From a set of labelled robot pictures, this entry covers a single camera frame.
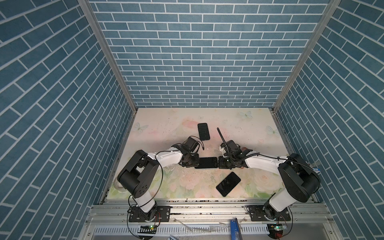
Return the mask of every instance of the table surface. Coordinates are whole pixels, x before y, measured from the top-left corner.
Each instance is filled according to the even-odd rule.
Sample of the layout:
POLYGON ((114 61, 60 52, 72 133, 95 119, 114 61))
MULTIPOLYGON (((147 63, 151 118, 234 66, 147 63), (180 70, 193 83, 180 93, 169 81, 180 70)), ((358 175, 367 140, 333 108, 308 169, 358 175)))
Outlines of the table surface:
MULTIPOLYGON (((268 108, 139 108, 124 147, 114 183, 107 199, 127 199, 128 191, 116 181, 118 173, 137 150, 159 152, 189 136, 199 136, 197 124, 206 122, 210 140, 203 141, 200 157, 218 157, 222 140, 233 140, 240 146, 275 156, 287 156, 287 150, 268 108)), ((164 179, 155 199, 223 198, 216 186, 235 172, 241 182, 226 198, 268 199, 283 183, 279 175, 261 169, 195 169, 173 164, 164 168, 164 179)), ((161 170, 156 172, 149 188, 154 194, 159 187, 161 170)))

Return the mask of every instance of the brick pattern wallpaper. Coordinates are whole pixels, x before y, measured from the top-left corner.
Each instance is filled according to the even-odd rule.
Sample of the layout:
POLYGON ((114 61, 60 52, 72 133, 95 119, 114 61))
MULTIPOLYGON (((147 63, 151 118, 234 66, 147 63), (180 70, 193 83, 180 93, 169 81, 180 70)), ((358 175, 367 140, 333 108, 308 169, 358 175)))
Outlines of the brick pattern wallpaper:
POLYGON ((342 0, 281 108, 344 239, 384 233, 384 1, 342 0))
POLYGON ((91 0, 139 107, 272 107, 328 1, 91 0))
POLYGON ((73 239, 132 111, 77 0, 0 1, 0 239, 73 239))

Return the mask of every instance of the white robotic arm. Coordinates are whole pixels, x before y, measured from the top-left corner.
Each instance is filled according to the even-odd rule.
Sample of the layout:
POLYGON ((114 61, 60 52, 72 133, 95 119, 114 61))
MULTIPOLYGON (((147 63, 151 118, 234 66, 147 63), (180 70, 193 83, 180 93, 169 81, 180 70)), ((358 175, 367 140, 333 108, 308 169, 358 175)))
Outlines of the white robotic arm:
MULTIPOLYGON (((148 188, 157 169, 171 164, 186 167, 198 165, 199 155, 194 153, 197 145, 198 142, 189 137, 183 144, 173 145, 172 148, 158 153, 147 154, 139 150, 119 173, 118 181, 132 194, 137 208, 145 218, 152 219, 156 212, 157 204, 148 188)), ((306 202, 320 185, 320 178, 297 154, 273 157, 250 149, 242 151, 232 140, 225 142, 224 139, 221 147, 225 149, 225 153, 223 157, 219 157, 219 168, 259 168, 282 177, 285 187, 264 204, 263 210, 268 220, 278 218, 280 212, 296 201, 306 202)))

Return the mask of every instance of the smartphone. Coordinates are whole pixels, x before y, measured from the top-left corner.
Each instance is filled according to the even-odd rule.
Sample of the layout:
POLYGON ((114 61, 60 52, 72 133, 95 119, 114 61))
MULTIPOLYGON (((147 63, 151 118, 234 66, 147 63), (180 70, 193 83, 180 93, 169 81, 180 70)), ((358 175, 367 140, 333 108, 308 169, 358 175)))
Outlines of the smartphone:
POLYGON ((199 131, 199 138, 200 138, 201 141, 205 141, 205 140, 211 139, 211 136, 209 136, 208 124, 206 124, 206 123, 199 123, 197 125, 197 130, 199 131))
POLYGON ((223 197, 226 197, 240 181, 241 179, 234 172, 231 172, 226 178, 224 178, 221 183, 216 186, 216 189, 223 197))
POLYGON ((217 157, 201 157, 199 158, 199 165, 195 167, 196 169, 211 169, 218 168, 217 157))

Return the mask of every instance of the aluminum frame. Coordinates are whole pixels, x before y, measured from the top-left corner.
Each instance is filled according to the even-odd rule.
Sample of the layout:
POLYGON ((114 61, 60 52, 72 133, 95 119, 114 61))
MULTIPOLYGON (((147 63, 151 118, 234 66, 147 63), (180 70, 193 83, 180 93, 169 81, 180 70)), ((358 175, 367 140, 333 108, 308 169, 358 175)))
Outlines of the aluminum frame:
POLYGON ((131 130, 132 130, 132 126, 133 126, 133 122, 135 121, 135 117, 136 117, 136 113, 133 113, 132 114, 132 118, 129 122, 129 125, 126 129, 126 132, 124 134, 124 138, 123 138, 123 141, 122 143, 120 144, 120 148, 119 148, 119 151, 116 155, 116 158, 115 158, 115 161, 113 163, 113 166, 111 168, 111 172, 109 173, 108 175, 108 179, 107 179, 107 182, 105 183, 105 186, 104 186, 104 189, 103 189, 103 192, 101 194, 101 197, 99 199, 99 204, 103 204, 104 203, 104 199, 107 197, 108 195, 108 192, 109 192, 109 189, 112 185, 112 182, 113 182, 113 177, 115 175, 115 172, 118 168, 118 165, 119 165, 119 161, 120 161, 120 158, 122 156, 122 153, 124 151, 124 147, 125 147, 125 144, 127 143, 127 140, 128 140, 128 136, 129 134, 131 133, 131 130))
POLYGON ((279 119, 278 119, 278 117, 277 117, 277 114, 274 113, 272 110, 270 110, 270 113, 271 113, 272 118, 273 118, 273 120, 274 120, 274 122, 275 122, 275 125, 276 125, 276 127, 277 127, 277 130, 279 131, 279 134, 280 134, 280 136, 281 136, 281 139, 283 140, 283 143, 284 143, 284 145, 285 145, 285 148, 287 149, 288 154, 292 154, 292 153, 294 153, 295 151, 293 150, 292 144, 291 144, 291 142, 289 141, 288 136, 287 136, 287 134, 286 134, 284 128, 283 128, 282 125, 280 124, 279 119))
POLYGON ((325 27, 327 26, 329 20, 331 19, 333 13, 336 11, 337 6, 339 6, 340 1, 341 0, 330 0, 328 5, 324 9, 323 15, 321 16, 318 24, 316 24, 316 27, 313 30, 313 33, 303 50, 303 53, 300 55, 299 59, 297 60, 297 63, 293 67, 287 82, 285 83, 283 89, 281 90, 281 93, 277 97, 276 102, 273 104, 272 110, 274 113, 277 112, 277 110, 280 108, 281 104, 283 103, 285 96, 288 94, 290 88, 295 82, 297 76, 299 75, 301 69, 303 68, 305 62, 307 61, 309 55, 311 54, 313 48, 315 47, 325 27))
POLYGON ((97 39, 97 42, 99 43, 101 50, 103 51, 109 66, 111 67, 113 74, 116 77, 117 82, 119 83, 119 86, 121 87, 122 92, 124 93, 125 98, 128 101, 128 104, 131 106, 134 113, 137 112, 137 107, 135 105, 135 102, 133 101, 131 94, 128 91, 127 84, 124 81, 124 78, 119 70, 119 67, 116 63, 115 58, 113 57, 113 54, 111 52, 111 49, 108 46, 107 40, 104 37, 104 34, 100 28, 100 25, 96 19, 96 15, 92 10, 91 4, 89 3, 89 0, 78 0, 81 10, 84 12, 84 16, 87 19, 89 25, 91 26, 91 29, 93 33, 95 34, 95 37, 97 39))
MULTIPOLYGON (((244 219, 247 223, 277 223, 277 221, 261 220, 252 222, 246 210, 247 205, 263 205, 265 200, 156 200, 159 206, 171 206, 170 222, 162 224, 174 224, 175 219, 185 224, 218 224, 228 222, 229 219, 237 217, 244 219)), ((103 205, 93 205, 86 225, 119 225, 126 224, 129 205, 127 201, 104 202, 103 205)), ((295 203, 290 207, 294 222, 297 223, 334 223, 324 203, 295 203)))

